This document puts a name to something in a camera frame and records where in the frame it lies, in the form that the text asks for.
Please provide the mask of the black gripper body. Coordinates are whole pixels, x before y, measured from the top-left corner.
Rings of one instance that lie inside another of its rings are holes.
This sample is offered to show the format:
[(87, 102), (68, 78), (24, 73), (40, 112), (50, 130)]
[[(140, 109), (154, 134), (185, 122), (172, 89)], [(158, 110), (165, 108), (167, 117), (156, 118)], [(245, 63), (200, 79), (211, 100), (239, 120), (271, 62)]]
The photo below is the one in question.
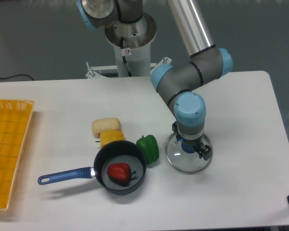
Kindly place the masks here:
[(182, 144), (183, 150), (202, 150), (204, 149), (204, 123), (196, 127), (187, 127), (179, 122), (172, 124), (172, 131), (177, 141)]

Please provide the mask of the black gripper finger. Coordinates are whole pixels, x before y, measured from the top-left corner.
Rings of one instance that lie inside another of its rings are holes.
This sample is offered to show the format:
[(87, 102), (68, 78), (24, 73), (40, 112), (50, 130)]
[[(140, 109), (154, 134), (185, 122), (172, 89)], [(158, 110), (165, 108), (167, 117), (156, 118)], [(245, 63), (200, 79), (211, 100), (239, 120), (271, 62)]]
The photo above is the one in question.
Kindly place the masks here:
[(195, 152), (197, 152), (199, 155), (202, 155), (202, 148), (199, 146), (193, 146), (193, 149)]
[(199, 151), (199, 158), (208, 161), (212, 157), (212, 148), (209, 145), (203, 145)]

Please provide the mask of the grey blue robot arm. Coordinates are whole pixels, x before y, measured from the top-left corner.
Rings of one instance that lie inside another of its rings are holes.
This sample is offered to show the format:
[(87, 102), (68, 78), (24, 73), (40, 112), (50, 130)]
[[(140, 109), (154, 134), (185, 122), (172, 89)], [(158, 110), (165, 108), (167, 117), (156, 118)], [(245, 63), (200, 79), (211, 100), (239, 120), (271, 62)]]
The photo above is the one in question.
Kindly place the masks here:
[(168, 5), (190, 57), (190, 62), (180, 69), (167, 61), (150, 67), (150, 45), (157, 26), (144, 12), (142, 1), (77, 1), (89, 29), (105, 28), (105, 36), (114, 48), (118, 75), (149, 76), (175, 116), (172, 129), (182, 149), (208, 160), (212, 148), (204, 141), (206, 106), (194, 90), (231, 72), (233, 60), (226, 49), (215, 46), (195, 0), (170, 0)]

